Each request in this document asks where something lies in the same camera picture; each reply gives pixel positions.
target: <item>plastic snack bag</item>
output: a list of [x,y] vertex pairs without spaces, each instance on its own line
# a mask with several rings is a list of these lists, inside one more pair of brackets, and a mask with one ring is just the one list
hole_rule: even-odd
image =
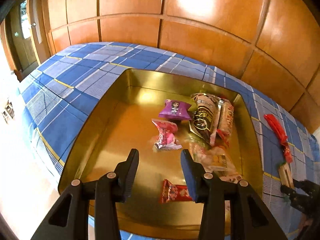
[[206,150],[197,143],[190,143],[189,148],[194,161],[201,163],[206,172],[214,172],[224,181],[237,183],[241,179],[225,147],[216,146]]
[[197,104],[197,111],[189,123],[190,130],[214,146],[223,101],[206,93],[197,93],[191,97]]
[[229,141],[231,139],[233,113],[234,108],[230,101],[223,99],[217,134],[227,146],[229,146]]

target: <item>plaid pattern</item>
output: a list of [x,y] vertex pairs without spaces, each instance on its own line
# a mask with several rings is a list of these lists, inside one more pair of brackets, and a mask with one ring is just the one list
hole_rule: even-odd
[[[258,90],[215,66],[170,51],[121,42],[72,45],[41,64],[20,84],[16,106],[32,147],[57,171],[57,180],[71,146],[94,106],[127,68],[175,73],[211,82],[240,93],[252,117],[262,160],[263,201],[288,236],[301,213],[280,192],[277,166],[284,161],[276,135],[264,114],[273,114],[290,143],[291,170],[297,180],[320,183],[320,155],[316,139],[305,127]],[[122,232],[122,238],[138,238]]]

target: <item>wooden door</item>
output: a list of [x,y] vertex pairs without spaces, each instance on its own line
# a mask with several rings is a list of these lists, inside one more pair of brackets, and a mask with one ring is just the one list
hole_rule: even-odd
[[32,47],[30,23],[27,15],[27,0],[17,0],[10,10],[13,44],[16,48],[22,72],[34,64],[36,55]]
[[44,29],[42,0],[27,0],[27,15],[31,24],[32,48],[40,65],[51,56]]

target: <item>yellow stripe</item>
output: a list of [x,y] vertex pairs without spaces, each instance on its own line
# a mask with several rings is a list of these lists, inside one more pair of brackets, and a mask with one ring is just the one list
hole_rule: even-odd
[[69,86],[69,85],[68,85],[68,84],[66,84],[66,83],[63,83],[63,82],[59,81],[58,79],[54,79],[54,81],[56,81],[56,82],[60,83],[61,85],[66,86],[67,88],[74,88],[74,87],[72,87],[72,86]]
[[272,175],[269,174],[269,173],[264,172],[263,174],[266,175],[266,176],[268,176],[268,177],[270,177],[270,178],[272,178]]
[[294,234],[296,234],[298,232],[299,232],[299,229],[294,230],[294,231],[290,232],[289,234],[287,234],[287,237],[292,236],[292,235],[294,235]]
[[300,151],[297,147],[294,147],[298,152],[304,154],[302,151]]
[[120,66],[120,67],[125,67],[125,68],[132,68],[132,67],[124,66],[124,65],[121,65],[121,64],[112,63],[112,62],[109,62],[109,64],[111,64],[111,65],[116,65],[116,66]]
[[255,118],[255,117],[251,117],[251,119],[253,119],[253,120],[256,120],[256,121],[258,121],[258,122],[260,122],[260,120],[259,119],[257,119],[257,118]]
[[66,57],[75,58],[75,59],[82,59],[82,58],[80,58],[80,57],[71,57],[71,56],[66,56]]
[[279,178],[272,176],[273,179],[277,180],[277,181],[281,181]]
[[[50,153],[56,158],[56,160],[58,161],[60,159],[60,157],[56,154],[56,152],[54,151],[54,149],[52,149],[52,147],[50,146],[50,144],[47,142],[47,140],[43,137],[42,133],[40,133],[39,128],[36,128],[37,132],[39,133],[39,136],[41,138],[41,140],[43,141],[44,145],[47,147],[47,149],[50,151]],[[59,163],[64,166],[64,162],[60,159]]]
[[268,177],[270,177],[270,178],[272,178],[272,179],[281,181],[278,177],[275,177],[275,176],[273,176],[273,175],[271,175],[271,174],[269,174],[269,173],[264,172],[263,174],[266,175],[266,176],[268,176]]

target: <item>pink candy wrapper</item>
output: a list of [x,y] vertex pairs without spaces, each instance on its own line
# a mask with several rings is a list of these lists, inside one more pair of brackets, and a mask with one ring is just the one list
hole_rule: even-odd
[[177,100],[167,99],[164,109],[159,113],[159,117],[171,120],[191,120],[188,109],[190,104]]
[[159,138],[155,142],[157,149],[177,150],[182,148],[174,136],[174,133],[178,131],[175,123],[158,119],[152,119],[152,122],[159,130]]

